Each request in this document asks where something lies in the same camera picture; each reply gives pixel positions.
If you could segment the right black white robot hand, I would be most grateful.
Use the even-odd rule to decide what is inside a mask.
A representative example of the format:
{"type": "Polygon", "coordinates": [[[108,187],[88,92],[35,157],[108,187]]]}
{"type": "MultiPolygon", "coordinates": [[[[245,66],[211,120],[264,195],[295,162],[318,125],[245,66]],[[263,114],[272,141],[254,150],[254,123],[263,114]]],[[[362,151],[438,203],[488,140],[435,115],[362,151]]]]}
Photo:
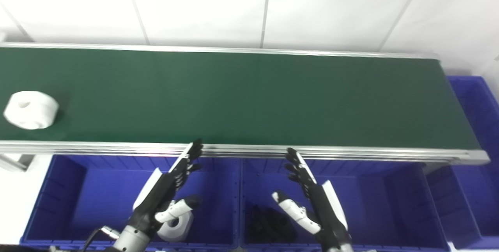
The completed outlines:
{"type": "Polygon", "coordinates": [[[351,249],[352,239],[346,216],[331,181],[318,183],[297,150],[287,148],[285,158],[288,161],[285,165],[289,171],[288,179],[301,186],[313,210],[299,206],[282,190],[272,193],[273,200],[294,222],[315,237],[324,252],[351,249]]]}

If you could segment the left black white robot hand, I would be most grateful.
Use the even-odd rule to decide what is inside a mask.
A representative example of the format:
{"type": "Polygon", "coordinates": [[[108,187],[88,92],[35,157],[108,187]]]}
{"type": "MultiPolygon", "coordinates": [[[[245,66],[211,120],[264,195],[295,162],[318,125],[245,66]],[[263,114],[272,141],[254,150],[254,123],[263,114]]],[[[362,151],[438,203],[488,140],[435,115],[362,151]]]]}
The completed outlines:
{"type": "Polygon", "coordinates": [[[201,204],[199,195],[174,198],[177,191],[185,185],[189,175],[202,167],[200,163],[195,163],[202,150],[202,140],[198,138],[189,143],[168,172],[160,172],[152,188],[134,209],[127,222],[128,226],[147,235],[155,234],[164,223],[179,218],[201,204]]]}

